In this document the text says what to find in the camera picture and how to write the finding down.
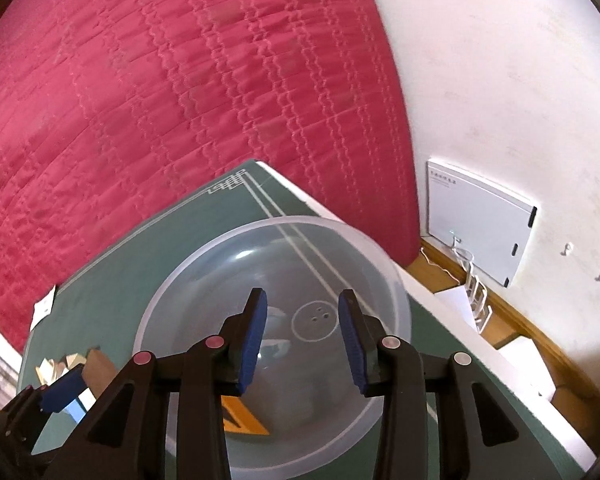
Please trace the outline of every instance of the green tabletop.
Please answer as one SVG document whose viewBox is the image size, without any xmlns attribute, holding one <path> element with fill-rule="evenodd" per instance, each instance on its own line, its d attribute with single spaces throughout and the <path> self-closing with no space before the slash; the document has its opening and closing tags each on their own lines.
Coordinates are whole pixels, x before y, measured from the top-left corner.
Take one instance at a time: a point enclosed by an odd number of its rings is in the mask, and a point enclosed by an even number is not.
<svg viewBox="0 0 600 480">
<path fill-rule="evenodd" d="M 203 189 L 144 222 L 113 245 L 64 285 L 52 313 L 29 336 L 19 388 L 38 384 L 34 366 L 43 358 L 58 360 L 66 354 L 85 354 L 99 346 L 121 368 L 132 355 L 136 330 L 144 310 L 160 284 L 190 254 L 231 229 L 269 216 L 316 213 L 282 186 L 255 161 L 219 177 Z M 412 344 L 439 356 L 467 351 L 420 304 L 411 300 Z M 579 480 L 582 469 L 558 441 L 493 375 L 554 461 L 564 480 Z M 53 415 L 35 451 L 61 446 L 75 427 L 65 413 Z M 437 424 L 429 416 L 430 478 L 439 478 Z M 370 480 L 379 425 L 352 449 L 330 464 L 305 474 L 302 480 Z M 173 460 L 167 464 L 173 469 Z"/>
</svg>

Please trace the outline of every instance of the bed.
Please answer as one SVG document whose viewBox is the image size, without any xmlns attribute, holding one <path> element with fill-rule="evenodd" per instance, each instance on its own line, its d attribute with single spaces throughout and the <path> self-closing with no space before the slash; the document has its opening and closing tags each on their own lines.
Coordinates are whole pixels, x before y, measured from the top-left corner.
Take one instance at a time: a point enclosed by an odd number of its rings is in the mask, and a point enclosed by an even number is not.
<svg viewBox="0 0 600 480">
<path fill-rule="evenodd" d="M 413 153 L 374 0 L 14 0 L 0 20 L 0 330 L 257 158 L 401 264 Z"/>
</svg>

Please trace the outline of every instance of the white paper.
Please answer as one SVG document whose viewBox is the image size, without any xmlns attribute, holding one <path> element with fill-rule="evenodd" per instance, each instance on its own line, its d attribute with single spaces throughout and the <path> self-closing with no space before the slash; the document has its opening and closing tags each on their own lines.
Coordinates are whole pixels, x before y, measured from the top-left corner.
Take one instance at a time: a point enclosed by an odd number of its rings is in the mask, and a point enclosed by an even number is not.
<svg viewBox="0 0 600 480">
<path fill-rule="evenodd" d="M 29 331 L 31 332 L 36 325 L 45 319 L 46 316 L 51 314 L 51 309 L 54 306 L 54 299 L 56 297 L 56 286 L 49 291 L 49 293 L 42 298 L 39 302 L 37 302 L 33 306 L 33 319 L 31 320 L 31 328 Z"/>
<path fill-rule="evenodd" d="M 505 359 L 525 374 L 540 395 L 551 401 L 555 394 L 554 380 L 551 378 L 544 359 L 536 344 L 528 337 L 518 336 L 511 343 L 498 350 Z"/>
<path fill-rule="evenodd" d="M 469 298 L 467 297 L 464 285 L 441 290 L 440 292 L 436 292 L 434 296 L 451 310 L 460 314 L 465 323 L 478 332 L 478 328 L 475 325 L 474 313 L 471 310 L 471 303 L 469 303 Z"/>
<path fill-rule="evenodd" d="M 54 366 L 46 359 L 40 363 L 40 375 L 45 380 L 45 384 L 51 384 L 54 378 Z"/>
<path fill-rule="evenodd" d="M 96 398 L 91 393 L 90 389 L 84 390 L 79 396 L 80 402 L 84 406 L 84 409 L 89 411 L 91 407 L 96 403 Z"/>
</svg>

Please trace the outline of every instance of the blue gripper pad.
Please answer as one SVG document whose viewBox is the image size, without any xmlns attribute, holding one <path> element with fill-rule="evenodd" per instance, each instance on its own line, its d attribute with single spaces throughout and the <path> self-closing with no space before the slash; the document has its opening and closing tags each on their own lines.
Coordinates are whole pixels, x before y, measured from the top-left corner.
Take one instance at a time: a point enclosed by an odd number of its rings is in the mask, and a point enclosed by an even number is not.
<svg viewBox="0 0 600 480">
<path fill-rule="evenodd" d="M 87 389 L 82 378 L 84 365 L 77 365 L 42 391 L 40 408 L 45 413 L 60 413 Z"/>
<path fill-rule="evenodd" d="M 240 362 L 237 385 L 240 394 L 243 394 L 247 386 L 253 381 L 262 336 L 264 335 L 264 325 L 267 322 L 267 293 L 262 289 L 255 288 L 251 291 L 247 303 L 252 300 L 254 294 L 258 294 L 258 298 L 242 344 L 242 361 Z"/>
<path fill-rule="evenodd" d="M 358 387 L 360 393 L 364 395 L 368 387 L 365 373 L 365 352 L 362 349 L 362 344 L 353 324 L 353 318 L 349 311 L 349 303 L 345 298 L 344 291 L 338 297 L 338 318 L 340 319 L 340 331 L 342 332 L 342 339 L 347 350 L 353 383 Z"/>
</svg>

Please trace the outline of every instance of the wooden baseboard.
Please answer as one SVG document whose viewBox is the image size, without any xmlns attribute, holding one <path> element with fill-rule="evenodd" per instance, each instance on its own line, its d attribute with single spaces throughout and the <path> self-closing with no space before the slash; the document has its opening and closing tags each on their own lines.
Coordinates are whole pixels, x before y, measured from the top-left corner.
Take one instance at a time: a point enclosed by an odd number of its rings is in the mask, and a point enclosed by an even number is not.
<svg viewBox="0 0 600 480">
<path fill-rule="evenodd" d="M 449 288 L 456 284 L 454 278 L 464 282 L 466 273 L 454 258 L 426 240 L 422 241 L 422 251 L 431 263 L 446 269 L 453 276 L 431 267 L 424 257 L 418 258 L 407 271 L 429 290 L 437 292 Z M 482 336 L 495 348 L 500 348 L 519 335 L 531 338 L 538 346 L 557 388 L 552 404 L 589 447 L 594 452 L 600 452 L 600 391 L 596 385 L 546 334 L 492 290 L 488 291 L 488 305 L 493 309 L 493 316 Z"/>
<path fill-rule="evenodd" d="M 458 262 L 442 253 L 426 240 L 422 241 L 422 248 L 429 260 L 448 270 L 455 278 L 464 282 L 466 272 Z M 585 399 L 600 399 L 600 391 L 588 375 L 575 362 L 569 359 L 560 347 L 549 339 L 544 332 L 492 290 L 489 290 L 487 298 L 487 303 L 491 305 L 494 313 L 500 319 L 504 320 L 518 334 L 534 340 L 543 357 L 550 358 L 552 361 L 551 365 L 557 369 L 558 373 L 564 376 L 575 393 Z"/>
</svg>

